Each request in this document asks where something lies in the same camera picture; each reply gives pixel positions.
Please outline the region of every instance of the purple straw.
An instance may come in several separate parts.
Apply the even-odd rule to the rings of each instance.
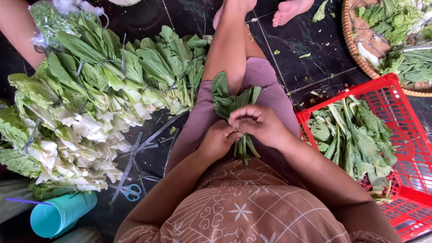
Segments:
[[[32,201],[32,200],[25,200],[25,199],[17,199],[17,198],[6,198],[6,200],[9,201],[20,201],[20,202],[26,202],[26,203],[34,203],[34,204],[43,204],[43,205],[51,205],[51,203],[42,202],[42,201]]]

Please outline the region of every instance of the red crate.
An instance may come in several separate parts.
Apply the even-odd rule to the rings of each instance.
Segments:
[[[306,122],[313,111],[349,95],[365,100],[372,112],[393,131],[390,141],[396,147],[398,160],[394,172],[387,177],[392,181],[393,202],[381,206],[384,213],[404,241],[429,232],[432,229],[432,145],[395,74],[350,87],[347,92],[343,90],[334,98],[297,113],[303,139],[318,149]],[[367,191],[372,189],[367,176],[359,183]]]

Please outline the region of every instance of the teal plastic cup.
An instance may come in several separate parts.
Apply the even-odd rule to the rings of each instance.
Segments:
[[[30,216],[33,231],[44,238],[58,237],[72,228],[98,202],[94,192],[72,196],[68,194],[45,201],[52,205],[36,205]]]

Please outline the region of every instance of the bare foot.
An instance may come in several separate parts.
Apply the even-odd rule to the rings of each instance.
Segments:
[[[314,0],[286,0],[279,3],[278,9],[273,17],[273,27],[282,26],[296,15],[308,11]]]
[[[255,5],[257,5],[257,0],[247,0],[247,2],[249,4],[248,12],[250,12],[250,11],[252,11],[252,9],[254,9]],[[215,14],[215,16],[213,18],[213,28],[215,30],[216,30],[217,25],[219,24],[219,20],[220,20],[220,17],[222,15],[223,4],[220,7],[220,9],[217,10],[217,12],[216,12],[216,14]]]

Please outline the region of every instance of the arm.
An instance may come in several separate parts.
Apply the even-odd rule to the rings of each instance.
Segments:
[[[270,108],[245,106],[231,113],[229,123],[283,153],[310,193],[332,211],[348,232],[366,230],[391,242],[402,242],[369,194],[339,166],[294,137]]]
[[[46,58],[35,51],[30,40],[38,29],[26,1],[0,0],[0,31],[34,69]]]
[[[162,226],[181,201],[190,195],[203,172],[222,158],[242,135],[223,120],[210,127],[198,150],[174,167],[128,214],[114,242],[135,226]]]

